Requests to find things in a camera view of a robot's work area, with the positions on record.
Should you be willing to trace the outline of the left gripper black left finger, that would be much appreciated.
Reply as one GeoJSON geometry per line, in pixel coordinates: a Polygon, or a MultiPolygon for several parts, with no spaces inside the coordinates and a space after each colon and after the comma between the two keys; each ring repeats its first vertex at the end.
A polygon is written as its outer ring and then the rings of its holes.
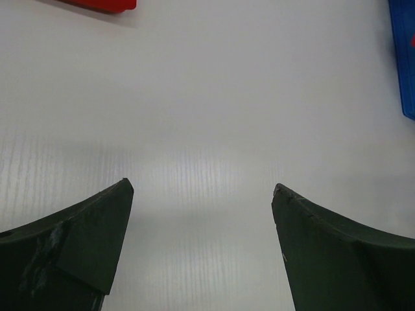
{"type": "Polygon", "coordinates": [[[1,233],[2,310],[101,310],[132,209],[126,178],[92,197],[1,233]]]}

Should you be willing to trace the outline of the red t shirt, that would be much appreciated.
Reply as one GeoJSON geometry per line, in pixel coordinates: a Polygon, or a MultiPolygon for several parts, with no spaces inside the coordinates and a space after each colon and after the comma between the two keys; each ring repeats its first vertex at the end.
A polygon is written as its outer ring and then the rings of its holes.
{"type": "Polygon", "coordinates": [[[110,14],[134,10],[137,6],[137,0],[65,0],[64,3],[110,14]]]}

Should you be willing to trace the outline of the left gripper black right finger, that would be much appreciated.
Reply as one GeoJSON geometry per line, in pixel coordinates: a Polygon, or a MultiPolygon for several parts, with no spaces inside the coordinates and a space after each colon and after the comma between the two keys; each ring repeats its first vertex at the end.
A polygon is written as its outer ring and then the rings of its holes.
{"type": "Polygon", "coordinates": [[[272,213],[296,310],[414,309],[414,239],[360,224],[280,183],[272,213]]]}

